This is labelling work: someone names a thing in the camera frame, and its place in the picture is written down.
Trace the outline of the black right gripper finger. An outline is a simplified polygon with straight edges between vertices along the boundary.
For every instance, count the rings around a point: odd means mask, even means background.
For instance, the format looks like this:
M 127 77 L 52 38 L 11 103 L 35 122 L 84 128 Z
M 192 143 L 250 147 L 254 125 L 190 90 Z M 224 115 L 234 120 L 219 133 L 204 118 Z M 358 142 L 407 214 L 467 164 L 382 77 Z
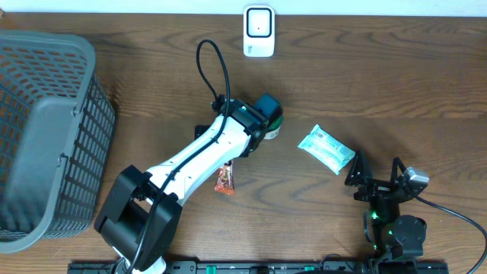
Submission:
M 363 151 L 358 150 L 345 179 L 346 186 L 367 186 L 373 179 L 372 170 Z
M 395 183 L 405 170 L 406 170 L 406 166 L 401 161 L 401 159 L 398 157 L 394 158 L 392 164 L 390 182 Z

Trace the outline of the green lid jar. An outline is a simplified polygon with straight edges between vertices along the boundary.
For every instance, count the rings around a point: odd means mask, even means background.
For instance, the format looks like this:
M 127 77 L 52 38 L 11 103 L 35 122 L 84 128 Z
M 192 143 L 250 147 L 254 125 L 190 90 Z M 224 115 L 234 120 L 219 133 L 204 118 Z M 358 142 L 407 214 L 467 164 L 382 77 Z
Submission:
M 264 136 L 264 139 L 270 140 L 275 138 L 279 134 L 282 125 L 282 120 L 283 120 L 283 116 L 280 116 L 271 124 L 271 126 L 268 128 L 267 133 Z

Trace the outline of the light blue tissue pack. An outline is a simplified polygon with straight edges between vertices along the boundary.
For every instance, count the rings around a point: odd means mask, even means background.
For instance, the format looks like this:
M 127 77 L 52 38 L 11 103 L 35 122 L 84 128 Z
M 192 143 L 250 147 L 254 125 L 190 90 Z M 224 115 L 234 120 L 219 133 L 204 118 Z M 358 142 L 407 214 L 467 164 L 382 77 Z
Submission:
M 298 148 L 313 155 L 325 164 L 335 175 L 355 156 L 355 152 L 325 132 L 316 124 L 299 143 Z

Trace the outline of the red chocolate bar wrapper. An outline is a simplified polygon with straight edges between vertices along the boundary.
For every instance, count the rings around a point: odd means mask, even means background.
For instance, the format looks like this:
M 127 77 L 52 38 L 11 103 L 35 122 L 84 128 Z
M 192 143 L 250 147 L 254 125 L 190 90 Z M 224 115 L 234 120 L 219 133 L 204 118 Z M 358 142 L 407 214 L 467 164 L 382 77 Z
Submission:
M 234 195 L 233 162 L 233 160 L 230 160 L 218 169 L 215 192 Z

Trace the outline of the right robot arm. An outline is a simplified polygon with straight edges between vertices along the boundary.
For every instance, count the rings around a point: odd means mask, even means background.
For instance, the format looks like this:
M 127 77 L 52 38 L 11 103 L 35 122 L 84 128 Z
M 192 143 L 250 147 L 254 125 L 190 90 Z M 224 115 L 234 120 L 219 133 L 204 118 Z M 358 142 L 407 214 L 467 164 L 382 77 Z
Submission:
M 369 204 L 364 213 L 364 234 L 374 254 L 355 269 L 360 273 L 417 273 L 415 259 L 423 255 L 427 225 L 421 218 L 400 213 L 399 205 L 414 199 L 429 176 L 394 158 L 389 180 L 375 179 L 362 151 L 357 151 L 345 179 L 356 186 L 354 199 Z

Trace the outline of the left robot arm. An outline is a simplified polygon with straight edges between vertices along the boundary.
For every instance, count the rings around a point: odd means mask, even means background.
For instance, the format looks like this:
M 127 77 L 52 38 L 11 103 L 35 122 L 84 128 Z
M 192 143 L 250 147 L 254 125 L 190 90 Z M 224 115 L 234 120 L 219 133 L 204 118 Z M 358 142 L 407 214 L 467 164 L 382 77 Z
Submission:
M 281 104 L 264 94 L 253 105 L 230 100 L 204 132 L 165 162 L 116 178 L 94 223 L 120 255 L 127 273 L 163 273 L 183 205 L 214 172 L 245 158 L 279 129 Z

